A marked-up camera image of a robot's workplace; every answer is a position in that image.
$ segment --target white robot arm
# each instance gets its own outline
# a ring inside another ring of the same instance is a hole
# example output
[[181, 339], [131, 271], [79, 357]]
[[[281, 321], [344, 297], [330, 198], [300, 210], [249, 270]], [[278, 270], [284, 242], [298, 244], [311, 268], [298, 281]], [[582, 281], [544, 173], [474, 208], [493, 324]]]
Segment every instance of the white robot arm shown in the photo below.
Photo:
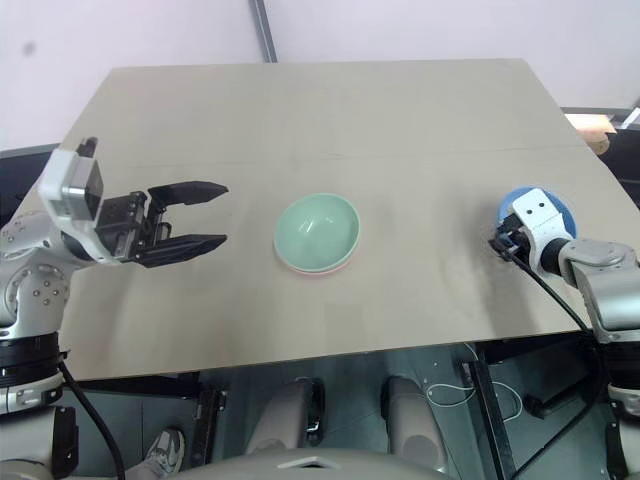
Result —
[[[46, 213], [15, 217], [0, 231], [0, 462], [36, 461], [56, 477], [77, 460], [73, 409], [50, 406], [68, 375], [57, 332], [73, 273], [96, 263], [183, 262], [227, 238], [170, 237], [171, 225], [162, 221], [168, 206], [208, 202], [226, 187], [184, 182], [104, 199], [96, 145], [90, 138], [76, 151], [55, 150], [38, 186]], [[62, 435], [53, 438], [53, 431]]]
[[620, 243], [573, 238], [563, 215], [538, 188], [514, 200], [508, 214], [489, 243], [534, 278], [557, 275], [582, 294], [619, 417], [624, 456], [633, 465], [629, 471], [639, 471], [640, 446], [624, 441], [640, 436], [640, 267], [635, 251]]

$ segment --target shoe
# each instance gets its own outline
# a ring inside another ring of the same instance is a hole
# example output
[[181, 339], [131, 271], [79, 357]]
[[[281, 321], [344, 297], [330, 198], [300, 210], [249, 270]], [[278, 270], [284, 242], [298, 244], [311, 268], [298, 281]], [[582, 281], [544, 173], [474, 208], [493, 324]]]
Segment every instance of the shoe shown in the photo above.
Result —
[[145, 460], [156, 463], [166, 478], [180, 471], [184, 459], [184, 434], [177, 428], [165, 428], [151, 444]]

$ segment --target wooden table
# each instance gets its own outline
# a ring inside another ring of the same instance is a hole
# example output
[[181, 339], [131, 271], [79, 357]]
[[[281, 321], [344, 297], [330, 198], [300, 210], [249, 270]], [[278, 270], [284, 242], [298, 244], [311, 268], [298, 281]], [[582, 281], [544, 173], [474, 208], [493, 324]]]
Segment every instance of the wooden table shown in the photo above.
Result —
[[[229, 239], [183, 264], [75, 274], [61, 344], [80, 379], [572, 330], [486, 244], [522, 185], [563, 199], [580, 235], [640, 245], [636, 207], [521, 60], [117, 69], [63, 145], [87, 136], [106, 196], [227, 185], [168, 220]], [[272, 246], [312, 192], [347, 197], [362, 222], [351, 263], [320, 278]]]

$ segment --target white wall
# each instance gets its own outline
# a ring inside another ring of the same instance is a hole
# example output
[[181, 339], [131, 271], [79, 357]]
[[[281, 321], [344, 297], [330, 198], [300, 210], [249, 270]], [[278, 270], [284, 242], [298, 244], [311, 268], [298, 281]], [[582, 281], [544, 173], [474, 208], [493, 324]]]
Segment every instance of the white wall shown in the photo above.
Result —
[[522, 57], [556, 102], [640, 98], [638, 0], [267, 0], [278, 60]]
[[0, 151], [60, 142], [113, 67], [261, 61], [245, 0], [0, 0]]
[[[523, 57], [562, 106], [640, 98], [640, 0], [265, 1], [283, 62]], [[0, 0], [0, 150], [62, 140], [113, 67], [260, 61], [248, 0]]]

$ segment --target metal pole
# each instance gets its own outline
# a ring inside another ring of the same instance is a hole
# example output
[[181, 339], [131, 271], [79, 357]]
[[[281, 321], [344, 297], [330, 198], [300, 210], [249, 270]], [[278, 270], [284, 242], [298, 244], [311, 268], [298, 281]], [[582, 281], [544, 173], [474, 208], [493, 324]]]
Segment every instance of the metal pole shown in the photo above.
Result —
[[469, 362], [471, 379], [476, 388], [476, 396], [480, 404], [482, 421], [487, 432], [487, 440], [493, 457], [493, 465], [496, 469], [498, 480], [511, 480], [516, 472], [509, 444], [507, 429], [502, 420], [500, 406], [493, 390], [489, 367], [480, 359], [476, 362]]
[[249, 0], [253, 20], [256, 24], [256, 34], [258, 42], [262, 50], [262, 56], [266, 63], [278, 63], [276, 55], [276, 47], [271, 38], [271, 28], [269, 28], [269, 18], [267, 17], [267, 9], [264, 6], [264, 0]]

